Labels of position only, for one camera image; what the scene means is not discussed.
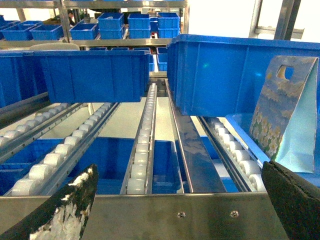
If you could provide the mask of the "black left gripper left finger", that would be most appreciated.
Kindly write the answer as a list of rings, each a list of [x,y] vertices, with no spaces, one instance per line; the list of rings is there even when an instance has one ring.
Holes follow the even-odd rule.
[[[80,240],[94,204],[98,166],[87,166],[33,212],[0,235],[2,240]]]

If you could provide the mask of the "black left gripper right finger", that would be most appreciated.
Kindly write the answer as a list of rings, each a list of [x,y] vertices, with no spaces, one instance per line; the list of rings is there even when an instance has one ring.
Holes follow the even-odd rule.
[[[320,189],[281,164],[264,162],[261,178],[290,240],[320,238]]]

